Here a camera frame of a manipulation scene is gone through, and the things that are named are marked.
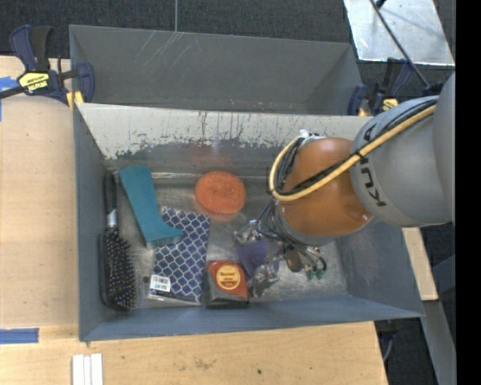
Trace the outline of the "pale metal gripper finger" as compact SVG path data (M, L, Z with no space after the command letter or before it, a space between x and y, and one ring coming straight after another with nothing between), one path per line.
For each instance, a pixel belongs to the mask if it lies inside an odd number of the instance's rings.
M255 268L249 279L249 293L252 297L260 297L268 288L280 280L279 262L270 262Z
M249 221L239 230L233 232L233 239L237 244L254 244L262 239L257 221Z

